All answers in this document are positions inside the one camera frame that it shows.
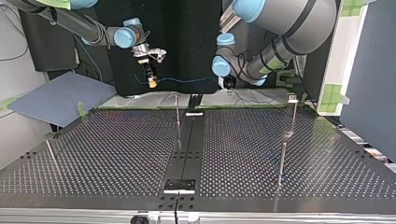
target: cable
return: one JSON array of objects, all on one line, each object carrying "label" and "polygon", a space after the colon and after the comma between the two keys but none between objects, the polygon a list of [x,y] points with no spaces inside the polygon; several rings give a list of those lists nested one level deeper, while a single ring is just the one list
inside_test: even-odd
[{"label": "cable", "polygon": [[277,97],[273,98],[271,101],[256,101],[256,100],[246,100],[246,99],[242,98],[241,95],[240,95],[238,92],[236,92],[236,91],[233,91],[233,93],[235,93],[235,94],[238,96],[238,98],[239,98],[239,100],[237,100],[237,101],[235,102],[235,104],[233,104],[233,106],[236,106],[236,105],[238,104],[239,101],[242,101],[242,103],[244,104],[244,107],[247,107],[247,106],[245,105],[245,103],[271,104],[271,103],[272,103],[273,101],[275,101],[277,98],[283,97],[283,96],[277,96]]},{"label": "cable", "polygon": [[301,76],[301,73],[300,73],[300,67],[299,67],[299,65],[298,65],[298,62],[295,63],[295,66],[296,66],[296,70],[297,70],[297,76],[300,78],[301,84],[303,84],[303,88],[304,88],[306,94],[308,95],[309,99],[311,100],[312,105],[314,106],[314,108],[318,111],[318,105],[316,105],[316,104],[314,103],[314,99],[311,97],[311,95],[309,94],[308,90],[306,89],[306,86],[305,86],[305,84],[304,84],[303,77]]},{"label": "cable", "polygon": [[178,224],[178,216],[177,216],[177,206],[178,206],[178,197],[180,196],[180,193],[177,195],[177,200],[176,200],[176,204],[175,204],[175,211],[174,211],[174,215],[175,215],[175,224]]},{"label": "cable", "polygon": [[25,48],[25,50],[24,50],[24,52],[22,54],[20,54],[18,56],[15,56],[15,57],[12,57],[12,58],[0,59],[0,62],[7,62],[7,61],[12,61],[12,60],[15,60],[15,59],[19,59],[19,58],[23,57],[27,53],[28,50],[29,50],[29,47],[26,44],[26,48]]},{"label": "cable", "polygon": [[0,12],[2,14],[2,16],[9,21],[9,23],[14,27],[14,29],[16,31],[18,31],[18,33],[20,33],[22,36],[25,36],[25,34],[23,33],[23,31],[14,23],[14,21],[12,21],[12,19],[7,15],[7,13],[1,8],[1,7],[6,7],[8,9],[10,9],[12,11],[12,13],[14,13],[14,15],[18,18],[21,19],[20,16],[8,5],[0,5]]},{"label": "cable", "polygon": [[[7,7],[7,8],[9,8],[9,9],[10,9],[13,13],[15,13],[15,15],[19,18],[18,13],[17,13],[16,11],[14,11],[14,9],[13,9],[12,7],[10,7],[9,5],[3,4],[3,5],[0,5],[0,7]],[[7,20],[12,24],[12,26],[18,31],[18,33],[20,33],[22,36],[25,36],[24,33],[23,33],[23,32],[17,27],[17,25],[12,21],[12,19],[7,15],[7,13],[6,13],[3,9],[1,9],[0,11],[2,12],[1,14],[2,14],[4,17],[6,17],[6,19],[7,19]],[[20,55],[11,57],[11,58],[0,59],[0,62],[8,62],[8,61],[13,61],[13,60],[19,59],[19,58],[23,57],[23,56],[27,53],[28,50],[29,50],[29,45],[27,44],[27,41],[26,41],[26,48],[25,48],[25,50],[23,51],[23,53],[21,53]]]},{"label": "cable", "polygon": [[[265,31],[265,34],[264,34],[264,36],[262,37],[262,43],[260,44],[260,60],[262,61],[262,65],[264,65],[264,67],[266,68],[266,69],[268,69],[269,71],[271,71],[271,72],[274,72],[274,73],[276,73],[276,72],[280,72],[280,71],[282,71],[284,68],[282,68],[282,69],[273,69],[273,68],[271,68],[270,66],[268,66],[268,64],[264,61],[264,57],[263,57],[263,55],[262,55],[262,52],[264,51],[264,43],[265,43],[265,40],[267,39],[267,36],[268,36],[268,31]],[[279,53],[277,52],[277,49],[275,48],[275,45],[274,45],[274,39],[272,40],[272,48],[273,48],[273,51],[274,51],[274,54],[275,54],[275,56],[282,62],[282,63],[284,63],[285,64],[285,66],[286,66],[286,63],[284,62],[284,60],[280,57],[280,55],[279,55]]]},{"label": "cable", "polygon": [[[136,78],[136,81],[137,81],[138,83],[142,84],[142,85],[147,85],[147,84],[149,84],[148,82],[142,82],[142,81],[137,77],[136,74],[134,74],[134,77]],[[212,78],[212,77],[203,77],[203,78],[193,79],[193,80],[179,80],[179,79],[172,78],[172,77],[163,77],[163,78],[161,78],[161,79],[158,80],[158,83],[161,83],[161,82],[163,82],[163,81],[175,81],[175,82],[179,82],[179,83],[192,83],[192,82],[205,81],[205,80],[208,80],[208,79],[210,79],[210,78]]]},{"label": "cable", "polygon": [[81,41],[78,39],[78,37],[73,34],[73,37],[77,40],[77,42],[81,45],[82,49],[84,49],[85,53],[87,54],[87,56],[90,58],[90,60],[92,61],[93,65],[95,65],[98,73],[99,73],[99,81],[103,81],[103,75],[102,75],[102,71],[100,70],[99,66],[96,64],[96,62],[93,60],[91,54],[87,51],[87,49],[85,49],[84,45],[81,43]]},{"label": "cable", "polygon": [[96,44],[100,43],[104,39],[106,41],[107,49],[111,49],[110,35],[107,32],[107,28],[102,23],[100,23],[99,21],[96,21],[96,20],[94,20],[93,18],[91,18],[91,17],[89,17],[87,15],[85,15],[85,16],[88,19],[90,19],[90,21],[92,21],[96,25],[98,30],[99,30],[98,38],[95,41],[89,41],[90,44],[96,45]]}]

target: blue wire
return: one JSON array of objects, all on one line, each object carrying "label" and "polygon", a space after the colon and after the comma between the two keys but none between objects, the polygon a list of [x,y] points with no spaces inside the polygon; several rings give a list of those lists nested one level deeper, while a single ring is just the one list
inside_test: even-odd
[{"label": "blue wire", "polygon": [[[134,77],[136,78],[137,82],[139,82],[142,85],[149,84],[148,82],[140,81],[136,74],[134,74]],[[175,81],[175,82],[179,82],[179,83],[192,83],[192,82],[205,81],[205,80],[210,79],[210,78],[212,78],[212,77],[203,77],[203,78],[193,79],[193,80],[179,80],[179,79],[172,78],[172,77],[163,77],[163,78],[158,80],[158,83],[161,83],[163,81]]]}]

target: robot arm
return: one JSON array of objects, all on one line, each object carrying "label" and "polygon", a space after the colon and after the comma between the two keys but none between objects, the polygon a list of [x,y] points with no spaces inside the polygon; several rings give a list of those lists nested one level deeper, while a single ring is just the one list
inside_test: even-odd
[{"label": "robot arm", "polygon": [[318,49],[332,32],[337,13],[334,0],[233,0],[233,11],[279,38],[252,62],[240,66],[233,52],[233,35],[220,35],[212,69],[217,76],[240,77],[256,86],[295,56]]},{"label": "robot arm", "polygon": [[48,7],[35,0],[7,0],[22,11],[39,15],[52,25],[60,25],[75,35],[82,37],[87,45],[118,46],[131,49],[137,61],[143,66],[149,86],[157,87],[156,70],[153,61],[162,63],[166,51],[151,49],[147,42],[148,33],[138,18],[127,20],[123,27],[105,27],[97,21],[75,11]]}]

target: black cable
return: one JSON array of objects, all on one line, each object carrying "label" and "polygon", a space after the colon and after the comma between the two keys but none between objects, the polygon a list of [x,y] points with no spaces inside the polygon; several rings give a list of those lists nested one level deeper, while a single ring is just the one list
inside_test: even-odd
[{"label": "black cable", "polygon": [[279,52],[277,51],[276,45],[274,44],[274,38],[271,40],[271,47],[273,48],[275,56],[286,66],[288,63],[280,56]]},{"label": "black cable", "polygon": [[90,64],[88,64],[88,63],[82,61],[81,59],[80,59],[80,64],[85,68],[85,70],[86,70],[86,75],[87,75],[87,76],[89,75],[88,73],[90,73],[90,74],[92,75],[92,73],[89,71],[89,70],[91,70],[91,71],[93,71],[93,72],[96,74],[96,76],[92,75],[92,77],[93,77],[94,79],[96,79],[96,80],[99,80],[99,79],[100,79],[99,73],[98,73],[95,69],[93,69],[93,67],[92,67]]},{"label": "black cable", "polygon": [[296,69],[297,69],[297,76],[300,78],[301,84],[303,84],[303,88],[304,88],[306,94],[308,95],[309,99],[311,100],[312,105],[314,106],[314,108],[318,111],[318,106],[314,103],[314,99],[311,97],[311,95],[309,94],[309,92],[308,92],[308,90],[307,90],[307,88],[306,88],[306,86],[304,84],[304,80],[303,80],[303,77],[301,76],[300,67],[298,66],[298,62],[295,63],[295,66],[296,66]]},{"label": "black cable", "polygon": [[237,56],[237,58],[238,58],[238,66],[239,66],[239,69],[240,69],[240,72],[239,72],[239,76],[241,75],[241,73],[242,74],[244,74],[246,77],[249,77],[250,79],[253,79],[253,80],[255,80],[255,81],[261,81],[261,80],[265,80],[265,79],[267,79],[267,77],[262,77],[262,78],[256,78],[256,77],[253,77],[250,73],[249,73],[249,71],[247,70],[246,72],[244,71],[244,67],[245,67],[245,65],[246,65],[246,63],[247,63],[247,59],[246,59],[246,56],[245,56],[245,52],[244,53],[240,53],[238,56]]},{"label": "black cable", "polygon": [[175,215],[175,224],[178,224],[177,206],[178,206],[178,196],[179,196],[179,195],[180,195],[180,193],[177,195],[176,204],[175,204],[175,211],[174,211],[174,215]]},{"label": "black cable", "polygon": [[18,56],[15,56],[15,57],[12,57],[12,58],[0,59],[0,62],[7,62],[7,61],[12,61],[12,60],[15,60],[15,59],[19,59],[19,58],[23,57],[27,53],[28,49],[29,49],[29,46],[26,45],[26,49],[25,49],[25,51],[22,54],[20,54]]},{"label": "black cable", "polygon": [[[268,64],[264,61],[264,57],[263,57],[263,55],[262,55],[262,52],[264,51],[264,43],[265,43],[265,41],[266,41],[266,39],[267,39],[267,36],[268,36],[268,31],[265,31],[265,34],[264,34],[264,36],[262,37],[262,43],[260,44],[260,60],[262,61],[262,65],[264,65],[264,67],[265,67],[266,69],[268,69],[269,71],[274,72],[274,73],[280,72],[280,71],[283,70],[283,68],[282,68],[282,69],[273,69],[273,68],[271,68],[270,66],[268,66]],[[277,52],[277,49],[275,48],[275,45],[274,45],[273,43],[272,43],[272,49],[273,49],[273,51],[274,51],[275,56],[276,56],[282,63],[286,64],[285,61],[283,60],[283,58],[280,57],[280,55],[279,55],[279,53]]]}]

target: metal plate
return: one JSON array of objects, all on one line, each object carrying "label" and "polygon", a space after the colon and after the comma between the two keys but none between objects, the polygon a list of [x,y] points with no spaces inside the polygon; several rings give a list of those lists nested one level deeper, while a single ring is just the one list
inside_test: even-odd
[{"label": "metal plate", "polygon": [[[293,127],[290,108],[210,110],[203,132],[196,210],[394,212],[396,175],[308,111],[298,110]],[[290,132],[294,134],[286,141]],[[285,141],[283,186],[278,190]]]},{"label": "metal plate", "polygon": [[56,161],[45,149],[0,175],[0,205],[157,209],[176,112],[98,111],[52,147]]},{"label": "metal plate", "polygon": [[310,110],[294,125],[283,108],[207,110],[182,126],[178,142],[175,111],[95,112],[53,143],[57,161],[43,145],[1,171],[0,207],[173,210],[162,188],[182,178],[197,187],[182,211],[394,213],[394,173]]}]

